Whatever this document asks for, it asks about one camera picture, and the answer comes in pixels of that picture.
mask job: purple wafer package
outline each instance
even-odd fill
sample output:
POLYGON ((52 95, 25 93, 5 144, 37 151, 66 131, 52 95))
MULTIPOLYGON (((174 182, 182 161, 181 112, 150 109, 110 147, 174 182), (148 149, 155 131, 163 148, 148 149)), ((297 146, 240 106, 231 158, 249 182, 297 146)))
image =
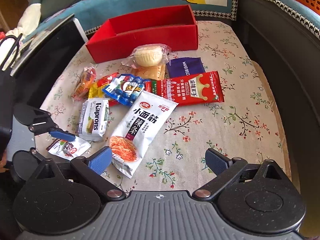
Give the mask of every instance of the purple wafer package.
POLYGON ((170 78, 182 77, 193 74, 204 73, 204 67, 199 57, 181 57, 171 60, 171 65, 167 64, 170 78))

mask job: blue candy wrapper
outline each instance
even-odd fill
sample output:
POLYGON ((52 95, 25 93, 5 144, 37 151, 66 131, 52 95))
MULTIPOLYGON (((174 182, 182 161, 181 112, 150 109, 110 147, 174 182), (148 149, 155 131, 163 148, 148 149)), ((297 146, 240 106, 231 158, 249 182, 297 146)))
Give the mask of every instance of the blue candy wrapper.
POLYGON ((102 91, 119 103, 132 106, 141 91, 144 90, 146 81, 150 80, 132 74, 121 74, 118 78, 114 78, 102 91))
POLYGON ((199 57, 181 57, 171 60, 171 65, 167 64, 170 78, 182 77, 193 74, 204 73, 204 67, 199 57))

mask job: metal screw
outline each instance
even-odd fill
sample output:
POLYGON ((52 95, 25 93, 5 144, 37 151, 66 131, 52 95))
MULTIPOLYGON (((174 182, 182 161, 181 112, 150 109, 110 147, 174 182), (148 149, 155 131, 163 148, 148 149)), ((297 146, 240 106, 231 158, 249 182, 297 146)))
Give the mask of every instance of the metal screw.
POLYGON ((122 191, 119 189, 111 189, 107 192, 107 195, 111 198, 117 198, 122 196, 122 191))
POLYGON ((197 197, 206 198, 206 197, 210 197, 211 196, 211 192, 209 190, 206 190, 206 189, 198 189, 198 190, 196 190, 195 195, 197 197))

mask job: blue gripper pad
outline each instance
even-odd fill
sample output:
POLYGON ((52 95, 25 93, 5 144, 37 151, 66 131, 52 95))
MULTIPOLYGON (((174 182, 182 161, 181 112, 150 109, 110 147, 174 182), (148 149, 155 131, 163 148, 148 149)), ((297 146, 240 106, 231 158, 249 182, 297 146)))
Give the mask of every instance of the blue gripper pad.
POLYGON ((87 160, 89 168, 101 175, 112 162, 111 148, 105 146, 87 158, 87 160))
POLYGON ((218 176, 232 165, 232 160, 220 152, 209 148, 205 152, 205 163, 218 176))
POLYGON ((68 142, 73 142, 76 139, 76 136, 74 134, 64 131, 50 131, 49 134, 54 138, 58 138, 68 142))

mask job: white cloth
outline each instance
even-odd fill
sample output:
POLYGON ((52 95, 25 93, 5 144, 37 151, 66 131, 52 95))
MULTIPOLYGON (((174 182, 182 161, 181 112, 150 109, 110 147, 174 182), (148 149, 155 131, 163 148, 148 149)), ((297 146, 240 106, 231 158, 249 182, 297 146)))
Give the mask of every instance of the white cloth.
POLYGON ((41 17, 40 9, 41 3, 30 4, 20 18, 17 27, 8 31, 6 36, 14 35, 18 37, 19 34, 22 33, 21 40, 23 40, 26 36, 31 34, 39 25, 41 17))
MULTIPOLYGON (((8 35, 14 35, 16 37, 22 33, 20 41, 22 41, 26 36, 31 34, 39 25, 40 16, 41 16, 41 3, 30 4, 27 9, 24 11, 22 17, 20 18, 18 25, 13 30, 10 30, 6 33, 8 35)), ((7 56, 11 46, 14 43, 14 39, 8 39, 3 42, 0 46, 0 64, 3 62, 4 58, 7 56)), ((8 58, 7 62, 4 64, 3 70, 7 68, 9 63, 12 61, 15 54, 16 48, 8 58)))

